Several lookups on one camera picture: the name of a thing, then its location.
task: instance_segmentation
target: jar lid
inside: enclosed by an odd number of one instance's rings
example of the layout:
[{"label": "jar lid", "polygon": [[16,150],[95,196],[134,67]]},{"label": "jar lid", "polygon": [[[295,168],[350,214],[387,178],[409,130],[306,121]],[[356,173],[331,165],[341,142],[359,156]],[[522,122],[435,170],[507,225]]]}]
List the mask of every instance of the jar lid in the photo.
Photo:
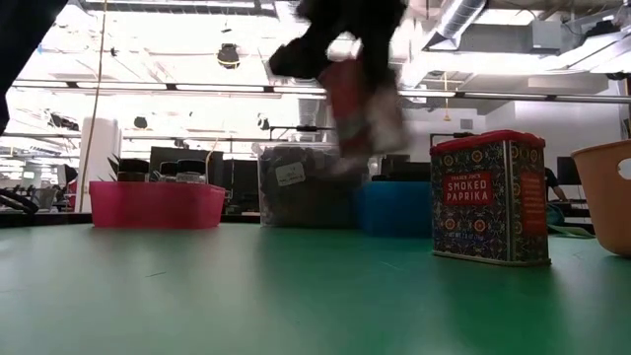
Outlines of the jar lid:
[{"label": "jar lid", "polygon": [[160,174],[174,177],[177,175],[177,162],[163,162],[160,164]]},{"label": "jar lid", "polygon": [[149,162],[140,159],[121,159],[119,173],[149,173]]},{"label": "jar lid", "polygon": [[178,173],[197,173],[206,174],[206,163],[200,160],[182,159],[177,161]]}]

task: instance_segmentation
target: green table surface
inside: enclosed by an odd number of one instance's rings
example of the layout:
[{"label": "green table surface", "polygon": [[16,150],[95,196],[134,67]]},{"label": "green table surface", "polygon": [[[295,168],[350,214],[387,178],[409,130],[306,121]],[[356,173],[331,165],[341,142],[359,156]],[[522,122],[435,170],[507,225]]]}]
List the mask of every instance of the green table surface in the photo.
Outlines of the green table surface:
[{"label": "green table surface", "polygon": [[594,240],[513,268],[256,225],[1,233],[2,355],[631,353],[631,260]]}]

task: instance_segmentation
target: ceiling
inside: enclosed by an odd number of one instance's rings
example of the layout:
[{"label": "ceiling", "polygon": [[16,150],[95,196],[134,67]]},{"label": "ceiling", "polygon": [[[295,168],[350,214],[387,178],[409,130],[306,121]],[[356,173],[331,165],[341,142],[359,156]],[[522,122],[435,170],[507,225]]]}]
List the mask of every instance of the ceiling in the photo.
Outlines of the ceiling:
[{"label": "ceiling", "polygon": [[[609,8],[619,1],[573,2],[495,0],[476,20],[478,25],[524,26],[539,16],[582,16]],[[264,62],[276,48],[300,36],[305,22],[293,15],[292,1],[176,1],[109,0],[103,53],[103,81],[126,83],[181,83],[214,85],[296,85],[270,77]],[[603,75],[568,71],[564,75],[532,75],[524,68],[541,55],[423,52],[412,50],[413,41],[424,35],[441,16],[441,1],[411,0],[410,10],[391,42],[391,64],[401,71],[422,55],[421,84],[435,90],[594,94],[606,87]],[[102,1],[71,0],[58,16],[19,80],[94,82],[98,79],[101,52]],[[218,64],[222,43],[236,43],[241,57],[237,70]],[[329,49],[332,56],[356,52],[359,44],[341,36]],[[138,132],[133,118],[146,116],[152,135],[195,134],[266,137],[256,126],[260,113],[277,125],[296,124],[298,99],[252,95],[186,96],[120,93],[100,98],[99,115],[119,119],[130,134]],[[8,132],[67,132],[48,125],[49,113],[56,112],[79,123],[92,115],[94,95],[81,91],[13,90],[8,97],[13,119]],[[444,107],[446,101],[430,98],[418,107]],[[474,107],[481,114],[497,102],[450,100],[450,107]],[[64,139],[33,141],[2,138],[0,145],[30,152],[30,147],[78,155]],[[173,141],[126,142],[129,152],[146,152],[151,144],[173,145]]]}]

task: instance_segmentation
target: hanging cable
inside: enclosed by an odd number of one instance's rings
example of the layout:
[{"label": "hanging cable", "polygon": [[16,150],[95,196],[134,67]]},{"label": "hanging cable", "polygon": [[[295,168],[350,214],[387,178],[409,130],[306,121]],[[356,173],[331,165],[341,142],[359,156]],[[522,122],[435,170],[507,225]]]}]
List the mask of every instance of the hanging cable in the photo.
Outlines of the hanging cable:
[{"label": "hanging cable", "polygon": [[83,171],[81,172],[81,190],[77,190],[80,197],[79,212],[83,212],[83,201],[86,190],[86,172],[88,171],[88,162],[90,161],[90,150],[92,148],[92,137],[95,133],[95,120],[97,119],[97,110],[99,108],[99,94],[101,93],[101,79],[103,78],[103,52],[105,49],[105,23],[107,20],[107,0],[103,3],[103,23],[101,26],[101,50],[99,51],[99,72],[97,75],[97,91],[95,93],[95,105],[92,111],[92,120],[90,121],[90,130],[88,133],[88,144],[86,144],[86,158],[83,163]]}]

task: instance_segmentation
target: pink plastic bin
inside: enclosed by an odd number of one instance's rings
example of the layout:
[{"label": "pink plastic bin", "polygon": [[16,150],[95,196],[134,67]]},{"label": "pink plastic bin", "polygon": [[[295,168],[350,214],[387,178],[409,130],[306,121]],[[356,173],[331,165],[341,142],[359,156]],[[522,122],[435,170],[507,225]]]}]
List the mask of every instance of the pink plastic bin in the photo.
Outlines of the pink plastic bin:
[{"label": "pink plastic bin", "polygon": [[97,228],[208,229],[221,219],[226,190],[209,184],[91,181]]}]

